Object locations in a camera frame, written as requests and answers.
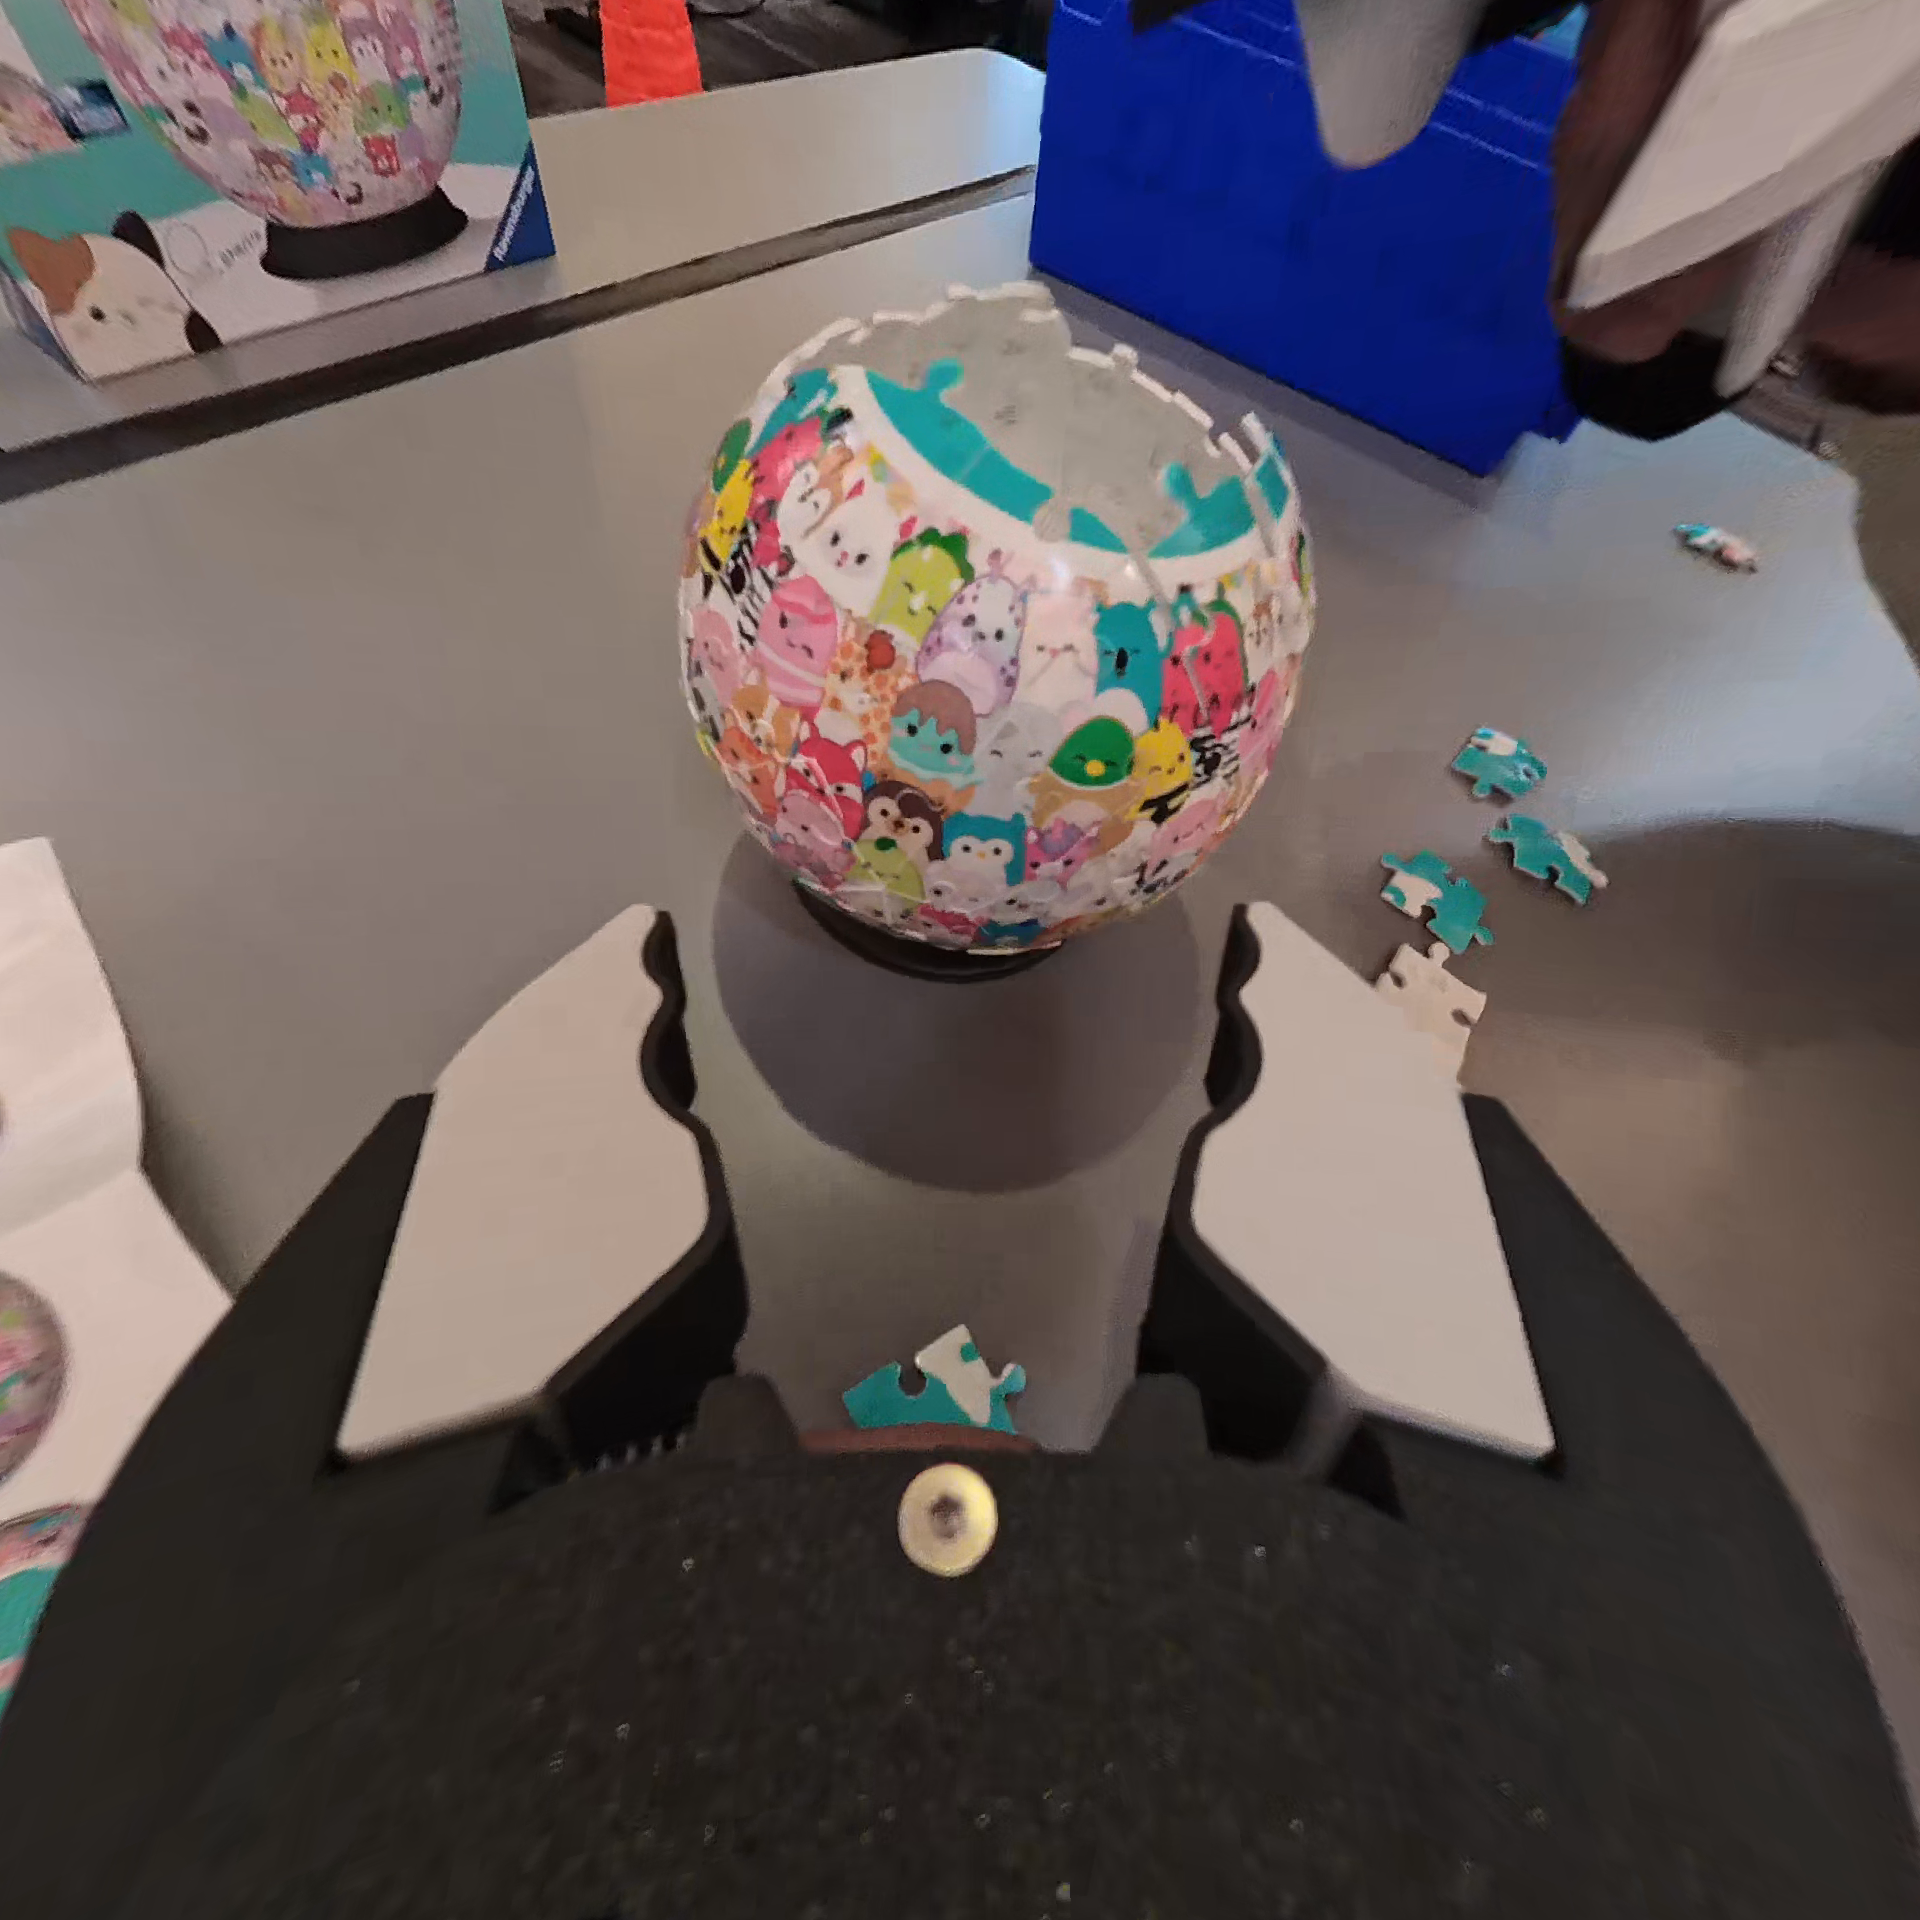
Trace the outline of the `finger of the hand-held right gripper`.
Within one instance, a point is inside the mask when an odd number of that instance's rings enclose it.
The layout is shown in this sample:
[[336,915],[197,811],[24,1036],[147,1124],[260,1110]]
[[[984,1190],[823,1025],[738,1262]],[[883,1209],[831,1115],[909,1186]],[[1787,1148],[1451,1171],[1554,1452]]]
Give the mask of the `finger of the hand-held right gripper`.
[[1842,313],[1915,279],[1918,7],[1741,3],[1579,254],[1572,306],[1749,242],[1720,386],[1805,355]]

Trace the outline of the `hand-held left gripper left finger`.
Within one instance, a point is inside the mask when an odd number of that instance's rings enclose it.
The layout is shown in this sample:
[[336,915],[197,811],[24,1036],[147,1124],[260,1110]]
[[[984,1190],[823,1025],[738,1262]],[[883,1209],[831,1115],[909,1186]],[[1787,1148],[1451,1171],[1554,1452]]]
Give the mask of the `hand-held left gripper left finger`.
[[672,919],[631,905],[452,1055],[339,1427],[372,1461],[509,1427],[595,1467],[670,1444],[750,1315],[693,1110]]

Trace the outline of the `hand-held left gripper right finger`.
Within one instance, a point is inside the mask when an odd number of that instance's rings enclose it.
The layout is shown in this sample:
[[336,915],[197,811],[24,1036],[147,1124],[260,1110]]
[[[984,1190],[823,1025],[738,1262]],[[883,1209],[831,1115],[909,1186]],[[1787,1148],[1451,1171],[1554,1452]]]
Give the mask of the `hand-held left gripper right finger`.
[[1323,1476],[1389,1423],[1543,1465],[1546,1390],[1436,1047],[1276,905],[1240,903],[1205,1092],[1138,1373],[1195,1395],[1215,1457]]

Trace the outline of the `black ball stand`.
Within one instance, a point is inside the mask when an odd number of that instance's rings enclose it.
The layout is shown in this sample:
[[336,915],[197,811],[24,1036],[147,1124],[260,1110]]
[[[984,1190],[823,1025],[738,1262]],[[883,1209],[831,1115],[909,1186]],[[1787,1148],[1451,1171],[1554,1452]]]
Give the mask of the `black ball stand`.
[[908,939],[903,933],[864,921],[821,892],[794,877],[791,892],[812,924],[840,950],[891,975],[908,975],[934,986],[987,986],[1027,974],[1060,946],[966,950]]

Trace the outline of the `colourful puzzle ball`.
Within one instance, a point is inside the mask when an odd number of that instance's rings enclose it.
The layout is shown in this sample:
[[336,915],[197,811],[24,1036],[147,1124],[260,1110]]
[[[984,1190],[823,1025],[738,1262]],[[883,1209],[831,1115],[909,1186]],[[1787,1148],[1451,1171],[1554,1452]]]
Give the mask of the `colourful puzzle ball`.
[[687,514],[687,711],[766,852],[846,913],[1063,946],[1195,876],[1300,697],[1312,542],[1279,439],[1215,423],[1040,282],[837,321]]

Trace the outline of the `puzzle instruction sheet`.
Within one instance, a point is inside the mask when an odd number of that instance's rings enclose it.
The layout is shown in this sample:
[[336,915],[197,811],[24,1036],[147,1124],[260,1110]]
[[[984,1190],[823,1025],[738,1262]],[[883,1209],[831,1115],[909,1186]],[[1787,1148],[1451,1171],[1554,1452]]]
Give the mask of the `puzzle instruction sheet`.
[[135,1441],[231,1308],[141,1164],[127,1030],[46,837],[2,847],[2,1700]]

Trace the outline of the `cardboard puzzle box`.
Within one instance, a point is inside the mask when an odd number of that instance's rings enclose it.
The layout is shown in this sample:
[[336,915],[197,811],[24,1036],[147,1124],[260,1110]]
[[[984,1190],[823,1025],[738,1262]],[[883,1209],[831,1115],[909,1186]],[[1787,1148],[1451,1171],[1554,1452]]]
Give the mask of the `cardboard puzzle box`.
[[495,3],[4,3],[4,321],[104,385],[550,258]]

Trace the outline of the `person's right hand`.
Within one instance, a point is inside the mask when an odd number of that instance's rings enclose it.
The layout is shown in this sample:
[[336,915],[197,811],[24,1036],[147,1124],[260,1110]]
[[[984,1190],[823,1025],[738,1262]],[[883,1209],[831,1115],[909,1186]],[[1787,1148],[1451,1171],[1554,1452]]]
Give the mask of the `person's right hand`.
[[1594,3],[1574,86],[1552,143],[1552,318],[1578,350],[1638,366],[1738,298],[1746,242],[1610,305],[1572,308],[1568,285],[1600,215],[1619,193],[1701,37],[1698,3]]

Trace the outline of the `blue plastic bin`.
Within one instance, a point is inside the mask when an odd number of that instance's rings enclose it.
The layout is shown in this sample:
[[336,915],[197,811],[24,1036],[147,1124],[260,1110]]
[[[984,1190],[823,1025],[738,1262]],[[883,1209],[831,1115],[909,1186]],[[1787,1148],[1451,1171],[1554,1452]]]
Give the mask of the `blue plastic bin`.
[[1475,475],[1568,442],[1548,308],[1571,5],[1467,54],[1413,142],[1323,150],[1291,5],[1055,5],[1032,265]]

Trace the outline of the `orange traffic cone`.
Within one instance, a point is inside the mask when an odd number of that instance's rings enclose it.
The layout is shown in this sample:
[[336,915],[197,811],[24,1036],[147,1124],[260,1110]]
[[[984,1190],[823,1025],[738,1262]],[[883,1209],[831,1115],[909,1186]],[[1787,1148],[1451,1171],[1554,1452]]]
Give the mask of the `orange traffic cone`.
[[704,73],[687,3],[599,3],[608,108],[695,99]]

